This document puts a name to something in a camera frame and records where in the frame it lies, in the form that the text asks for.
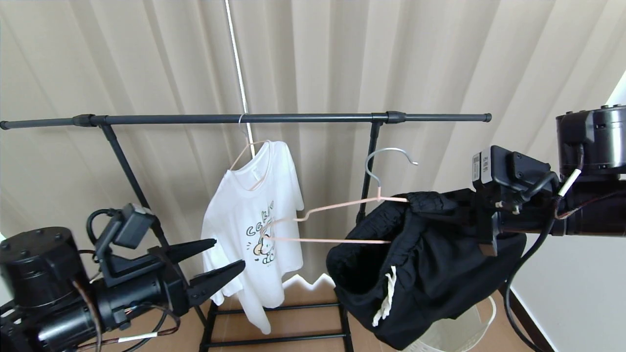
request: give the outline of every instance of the curtain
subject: curtain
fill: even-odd
[[[599,107],[626,70],[622,0],[230,0],[230,9],[250,113],[493,114],[490,123],[383,125],[378,147],[420,163],[378,155],[384,195],[469,187],[471,156],[492,144],[558,167],[554,117]],[[243,112],[223,1],[2,1],[0,29],[3,120]],[[361,196],[369,127],[253,124],[252,134],[288,144],[311,209]],[[198,239],[244,146],[237,126],[114,128],[168,240]],[[89,213],[138,202],[97,128],[0,139],[6,236],[62,225],[89,248]],[[301,235],[343,238],[357,209],[314,214]],[[155,244],[146,236],[122,253]],[[302,247],[299,274],[312,282],[330,246]],[[201,260],[182,267],[198,274]]]

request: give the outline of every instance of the floor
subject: floor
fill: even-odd
[[[502,297],[499,293],[493,296],[498,306],[498,313],[494,323],[487,331],[483,340],[472,352],[527,352],[529,349],[517,338],[506,320]],[[320,281],[316,288],[311,291],[299,282],[295,282],[285,289],[285,305],[326,303],[336,301],[336,297],[330,283]],[[239,302],[234,299],[228,300],[220,309],[240,308]],[[482,316],[488,316],[491,305],[485,301],[479,304]],[[129,336],[133,334],[149,332],[159,318],[158,312],[147,313],[132,323],[133,326],[125,331],[115,331],[105,334],[106,337]],[[268,313],[272,325],[271,337],[293,336],[311,333],[338,333],[341,330],[339,313],[336,307],[298,309],[295,311],[278,311]],[[166,323],[163,328],[172,326],[172,322]],[[350,316],[352,331],[352,343],[356,352],[393,352],[394,349],[378,341],[372,333],[365,330],[352,316]],[[213,341],[231,341],[237,339],[263,338],[257,328],[252,326],[245,315],[221,315],[217,317],[213,331]],[[202,338],[202,325],[197,315],[190,311],[182,319],[180,331],[171,336],[162,336],[152,339],[144,345],[144,351],[197,351]],[[114,344],[104,346],[103,351],[122,351],[133,343]],[[340,338],[319,339],[309,341],[294,341],[276,344],[258,344],[251,346],[236,346],[224,348],[212,348],[211,352],[310,352],[310,351],[344,351],[343,342]]]

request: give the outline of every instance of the white laundry basket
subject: white laundry basket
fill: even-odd
[[[473,306],[456,319],[436,321],[414,343],[403,352],[466,352],[474,348],[483,338],[489,325],[496,318],[496,303],[491,302],[491,317],[483,321],[478,308]]]

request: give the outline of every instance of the dark baseboard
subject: dark baseboard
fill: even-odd
[[[498,290],[502,294],[502,297],[504,297],[504,285],[500,286]],[[541,333],[535,322],[531,319],[528,312],[521,305],[520,300],[515,296],[513,291],[511,292],[511,310],[520,321],[521,326],[528,333],[528,337],[533,340],[535,345],[541,348],[544,352],[555,352],[552,346],[548,343],[546,337]]]

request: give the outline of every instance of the black metal rack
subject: black metal rack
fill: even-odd
[[[59,126],[78,126],[78,127],[100,127],[109,141],[113,153],[115,153],[126,178],[128,179],[135,195],[139,199],[142,206],[150,208],[150,204],[143,193],[133,170],[126,159],[124,151],[117,140],[112,125],[148,125],[148,124],[179,124],[179,123],[284,123],[284,122],[369,122],[372,124],[369,135],[369,146],[367,154],[369,155],[376,149],[378,135],[383,123],[402,123],[402,122],[489,122],[491,114],[406,114],[398,111],[387,111],[386,113],[361,113],[361,114],[252,114],[252,115],[78,115],[72,118],[53,118],[42,120],[23,120],[23,121],[2,121],[0,128],[10,130],[15,128],[31,128],[31,127],[59,127]],[[369,160],[368,166],[372,169],[374,158]],[[363,178],[363,188],[361,197],[367,198],[369,190],[370,176],[365,173]],[[361,204],[357,213],[356,222],[361,221],[365,217],[365,204]],[[155,221],[151,227],[161,246],[169,247],[169,243],[165,238],[165,233],[161,228],[161,223]],[[176,269],[182,276],[182,272],[178,265]],[[230,311],[219,311],[215,303],[211,302],[211,306],[204,316],[199,307],[195,307],[196,313],[200,321],[204,325],[204,333],[200,343],[200,351],[208,351],[211,347],[223,346],[242,346],[247,344],[261,343],[278,343],[285,341],[301,341],[308,339],[324,339],[324,338],[342,338],[346,352],[354,352],[352,347],[352,338],[350,326],[347,318],[347,311],[340,303],[322,303],[322,304],[304,304],[298,306],[281,306],[278,308],[265,309],[266,311],[283,311],[291,309],[314,309],[321,307],[338,307],[339,317],[341,319],[341,333],[336,334],[312,334],[303,336],[291,336],[285,338],[265,338],[250,339],[243,341],[226,341],[211,342],[215,319],[222,314],[241,314],[243,310],[236,309]]]

